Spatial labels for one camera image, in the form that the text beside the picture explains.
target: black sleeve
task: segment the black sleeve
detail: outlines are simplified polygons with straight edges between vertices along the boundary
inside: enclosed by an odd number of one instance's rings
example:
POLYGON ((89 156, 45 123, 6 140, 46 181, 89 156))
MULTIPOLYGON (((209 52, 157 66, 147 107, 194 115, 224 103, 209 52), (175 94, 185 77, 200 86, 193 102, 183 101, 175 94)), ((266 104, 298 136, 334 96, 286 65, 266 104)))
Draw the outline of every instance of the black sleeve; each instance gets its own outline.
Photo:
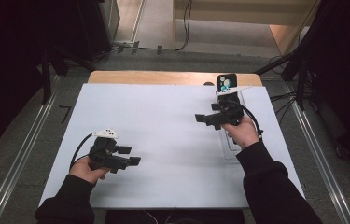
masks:
POLYGON ((271 158, 262 142, 245 148, 236 157, 245 170, 245 194, 258 224, 322 223, 288 179, 286 167, 271 158))
POLYGON ((68 175, 56 196, 46 199, 35 211, 37 223, 93 223, 92 189, 90 182, 68 175))

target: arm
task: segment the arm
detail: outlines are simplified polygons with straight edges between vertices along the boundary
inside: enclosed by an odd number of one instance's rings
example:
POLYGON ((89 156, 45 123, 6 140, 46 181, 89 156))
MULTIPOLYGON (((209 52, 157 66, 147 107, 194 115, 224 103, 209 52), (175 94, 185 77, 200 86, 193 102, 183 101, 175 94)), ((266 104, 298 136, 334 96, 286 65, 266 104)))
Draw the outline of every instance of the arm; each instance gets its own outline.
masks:
POLYGON ((106 168, 92 171, 89 158, 75 163, 61 188, 53 198, 46 199, 35 211, 37 223, 93 223, 90 195, 99 178, 105 178, 106 168))
POLYGON ((257 223, 321 223, 288 179, 286 167, 259 141, 250 118, 223 128, 244 149, 236 157, 245 170, 245 194, 257 223))

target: metal frame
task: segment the metal frame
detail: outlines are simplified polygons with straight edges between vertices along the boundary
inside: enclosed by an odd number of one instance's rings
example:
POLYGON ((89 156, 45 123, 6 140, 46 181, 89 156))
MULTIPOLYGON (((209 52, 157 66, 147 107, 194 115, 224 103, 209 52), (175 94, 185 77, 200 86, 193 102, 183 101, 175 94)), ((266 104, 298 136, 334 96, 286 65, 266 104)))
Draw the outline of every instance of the metal frame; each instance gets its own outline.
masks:
POLYGON ((35 145, 35 140, 40 134, 41 128, 43 127, 46 121, 46 118, 52 108, 52 105, 56 99, 57 92, 58 92, 57 90, 62 80, 63 80, 63 77, 59 77, 59 76, 56 76, 53 79, 52 95, 48 99, 47 103, 40 107, 40 110, 38 111, 37 116, 35 117, 35 121, 33 122, 32 127, 30 128, 28 134, 26 135, 26 138, 23 141, 23 144, 21 146, 21 149, 17 157, 12 163, 11 168, 9 169, 5 180, 0 186, 0 216, 2 215, 3 210, 6 207, 6 204, 9 200, 9 197, 11 196, 11 193, 14 190, 18 179, 21 176, 23 167, 27 162, 27 159, 29 158, 29 155, 33 149, 33 146, 35 145))
POLYGON ((137 31, 139 30, 139 24, 140 24, 140 20, 142 18, 142 15, 143 15, 143 9, 145 8, 145 4, 146 4, 146 0, 142 0, 142 2, 140 4, 140 8, 139 8, 139 13, 137 14, 137 19, 136 19, 136 22, 134 23, 134 27, 133 27, 133 31, 132 31, 132 36, 131 36, 132 42, 134 42, 134 39, 136 38, 137 31))
MULTIPOLYGON (((294 91, 293 87, 287 82, 285 82, 285 86, 288 92, 294 91)), ((309 148, 311 149, 312 155, 315 158, 317 168, 319 169, 323 181, 326 184, 326 188, 329 192, 332 203, 337 210, 338 217, 342 223, 348 224, 350 223, 350 208, 345 196, 343 195, 343 191, 341 190, 334 173, 329 167, 329 163, 326 160, 323 150, 317 141, 305 111, 301 111, 297 104, 293 104, 292 106, 305 135, 306 141, 308 142, 309 148)))

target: wire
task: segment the wire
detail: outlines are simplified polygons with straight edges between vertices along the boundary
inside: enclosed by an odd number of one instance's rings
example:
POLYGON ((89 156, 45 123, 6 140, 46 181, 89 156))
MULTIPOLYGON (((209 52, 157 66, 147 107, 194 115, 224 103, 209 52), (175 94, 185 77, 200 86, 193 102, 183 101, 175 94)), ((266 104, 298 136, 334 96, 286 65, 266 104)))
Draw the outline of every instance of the wire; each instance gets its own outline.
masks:
POLYGON ((154 221, 155 221, 155 224, 158 224, 158 220, 153 216, 153 215, 151 215, 148 211, 146 211, 146 210, 143 210, 143 212, 145 212, 149 217, 151 217, 152 219, 154 219, 154 221))
POLYGON ((285 93, 285 94, 282 94, 282 95, 271 96, 270 100, 271 100, 271 102, 274 102, 274 101, 286 98, 288 96, 295 96, 295 95, 296 95, 296 92, 295 91, 291 91, 291 92, 288 92, 288 93, 285 93))
MULTIPOLYGON (((275 58, 280 58, 280 59, 282 59, 282 55, 277 55, 277 56, 272 57, 272 58, 268 61, 268 64, 270 64, 271 61, 272 61, 273 59, 275 59, 275 58)), ((282 73, 276 72, 276 71, 273 70, 273 69, 271 69, 271 71, 275 72, 277 75, 282 75, 282 73)))
POLYGON ((246 114, 254 121, 254 124, 256 125, 256 129, 257 129, 257 134, 259 135, 259 140, 262 140, 263 130, 259 128, 259 123, 257 122, 256 117, 254 117, 253 113, 250 110, 248 110, 244 105, 241 105, 238 102, 235 102, 232 100, 223 100, 223 102, 240 106, 246 112, 246 114))
MULTIPOLYGON (((114 51, 117 51, 117 50, 119 50, 119 48, 114 48, 114 49, 111 49, 109 52, 102 53, 101 55, 97 56, 97 57, 99 57, 99 59, 97 59, 97 60, 94 61, 93 63, 98 63, 98 62, 100 62, 106 55, 108 55, 108 54, 110 54, 110 53, 112 53, 112 52, 114 52, 114 51)), ((81 65, 79 65, 79 64, 70 63, 70 62, 65 62, 65 63, 66 63, 66 65, 67 65, 67 67, 69 67, 69 68, 81 67, 81 65)))
POLYGON ((174 212, 174 210, 171 211, 171 213, 169 214, 168 218, 166 218, 165 222, 163 224, 167 224, 169 219, 171 218, 172 213, 174 212))
POLYGON ((76 163, 75 159, 76 159, 76 156, 79 152, 79 150, 81 149, 82 145, 84 145, 84 143, 92 136, 92 133, 88 134, 82 141, 81 143, 78 145, 76 151, 75 151, 75 154, 73 155, 73 159, 72 161, 70 162, 70 167, 69 167, 69 170, 72 169, 73 165, 76 163))
POLYGON ((121 49, 121 48, 123 48, 123 49, 147 49, 147 50, 150 49, 150 50, 170 50, 170 51, 182 50, 189 43, 189 20, 191 18, 191 10, 192 10, 192 0, 189 0, 187 2, 187 6, 186 6, 186 9, 184 10, 184 15, 183 15, 184 30, 186 31, 186 40, 184 41, 183 46, 180 47, 179 49, 154 49, 154 48, 139 48, 139 47, 135 48, 135 47, 127 47, 127 46, 119 46, 119 45, 117 45, 117 46, 119 47, 119 49, 121 49))
POLYGON ((313 87, 313 85, 312 85, 312 83, 313 83, 313 73, 311 73, 311 72, 308 72, 307 73, 307 75, 306 75, 306 78, 305 78, 305 86, 307 87, 307 88, 309 88, 309 89, 313 89, 314 87, 313 87))
POLYGON ((175 49, 175 51, 182 50, 189 43, 189 19, 191 18, 191 10, 192 10, 192 0, 189 0, 189 2, 187 3, 186 9, 184 10, 184 16, 183 16, 184 30, 186 31, 186 40, 184 41, 183 46, 179 49, 175 49), (189 18, 186 26, 186 14, 187 14, 188 8, 189 8, 189 18))
POLYGON ((76 164, 77 161, 79 161, 79 160, 81 160, 81 159, 83 159, 83 158, 86 158, 86 157, 88 157, 88 156, 90 156, 90 153, 87 154, 87 155, 84 155, 84 156, 82 156, 82 157, 79 157, 78 159, 76 159, 76 160, 73 162, 73 165, 76 164))
POLYGON ((282 124, 282 120, 283 120, 283 117, 285 116, 286 112, 288 111, 288 109, 290 108, 290 106, 291 106, 295 101, 296 101, 296 98, 293 98, 293 99, 291 99, 291 100, 289 100, 289 101, 287 102, 287 105, 288 105, 288 106, 287 106, 285 112, 283 112, 282 117, 281 117, 280 120, 279 120, 279 126, 282 124))
POLYGON ((277 115, 283 108, 285 108, 288 104, 290 104, 291 100, 294 99, 295 97, 290 98, 287 103, 285 103, 284 105, 282 105, 279 109, 277 109, 274 114, 277 115))

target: white board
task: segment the white board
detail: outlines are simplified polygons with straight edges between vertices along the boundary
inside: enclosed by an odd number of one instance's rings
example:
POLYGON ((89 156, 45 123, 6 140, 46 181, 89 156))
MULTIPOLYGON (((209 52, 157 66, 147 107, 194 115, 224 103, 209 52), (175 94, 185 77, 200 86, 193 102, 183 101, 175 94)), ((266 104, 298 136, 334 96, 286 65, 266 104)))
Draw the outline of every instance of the white board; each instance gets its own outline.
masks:
MULTIPOLYGON (((84 84, 40 203, 57 193, 82 139, 113 128, 118 145, 133 148, 124 156, 142 160, 139 166, 99 180, 91 195, 92 207, 248 207, 242 166, 225 160, 218 132, 195 120, 195 114, 212 114, 215 90, 213 86, 84 84)), ((264 130, 270 154, 286 166, 303 195, 265 88, 253 87, 242 95, 264 130)), ((94 140, 91 137, 78 156, 88 154, 94 140)))

